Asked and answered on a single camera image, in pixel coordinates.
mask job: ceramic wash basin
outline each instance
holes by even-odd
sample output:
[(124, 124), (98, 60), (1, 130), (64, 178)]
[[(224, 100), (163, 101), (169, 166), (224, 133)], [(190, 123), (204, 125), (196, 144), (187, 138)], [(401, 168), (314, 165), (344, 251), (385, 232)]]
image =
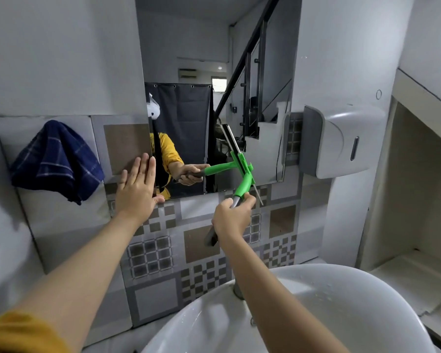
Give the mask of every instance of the ceramic wash basin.
[[(271, 270), (352, 353), (434, 353), (410, 305), (388, 284), (358, 269), (304, 264)], [(149, 342), (144, 353), (267, 350), (245, 303), (228, 282), (193, 301)]]

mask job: plaid cloth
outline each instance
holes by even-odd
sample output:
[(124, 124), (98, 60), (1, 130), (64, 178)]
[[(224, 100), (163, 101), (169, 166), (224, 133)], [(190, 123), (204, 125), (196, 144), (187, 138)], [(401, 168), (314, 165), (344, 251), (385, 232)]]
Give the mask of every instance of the plaid cloth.
[(103, 181), (92, 150), (74, 130), (49, 120), (12, 164), (12, 184), (59, 192), (78, 205)]

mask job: window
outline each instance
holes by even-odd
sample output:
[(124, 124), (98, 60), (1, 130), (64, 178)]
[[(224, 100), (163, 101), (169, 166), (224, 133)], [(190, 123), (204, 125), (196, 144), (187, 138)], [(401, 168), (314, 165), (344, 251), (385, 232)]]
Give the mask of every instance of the window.
[(212, 78), (212, 88), (215, 92), (225, 92), (227, 88), (227, 78), (220, 76), (213, 76)]

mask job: yellow shirt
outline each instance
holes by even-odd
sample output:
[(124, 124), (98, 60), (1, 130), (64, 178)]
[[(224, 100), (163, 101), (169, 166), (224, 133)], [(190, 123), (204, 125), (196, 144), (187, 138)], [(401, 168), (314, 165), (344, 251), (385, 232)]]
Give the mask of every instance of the yellow shirt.
[(45, 321), (9, 311), (0, 316), (0, 353), (70, 353), (70, 349)]
[[(170, 175), (168, 176), (168, 182), (167, 182), (169, 183), (172, 175), (170, 173), (170, 169), (168, 168), (168, 165), (172, 162), (181, 162), (182, 164), (184, 164), (184, 162), (181, 159), (178, 152), (176, 151), (175, 144), (167, 134), (159, 133), (159, 138), (160, 138), (160, 147), (162, 149), (163, 167), (165, 171)], [(152, 146), (152, 153), (154, 153), (155, 145), (154, 145), (153, 133), (150, 133), (150, 144)], [(161, 193), (157, 189), (157, 194), (161, 194), (166, 200), (170, 199), (170, 192), (166, 188)]]

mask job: paper towel dispenser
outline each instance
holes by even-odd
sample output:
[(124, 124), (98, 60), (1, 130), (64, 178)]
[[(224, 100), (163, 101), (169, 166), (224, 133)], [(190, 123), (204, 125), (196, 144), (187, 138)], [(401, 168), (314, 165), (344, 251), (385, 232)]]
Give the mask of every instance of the paper towel dispenser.
[(299, 166), (317, 178), (350, 175), (376, 165), (386, 113), (371, 105), (306, 105)]

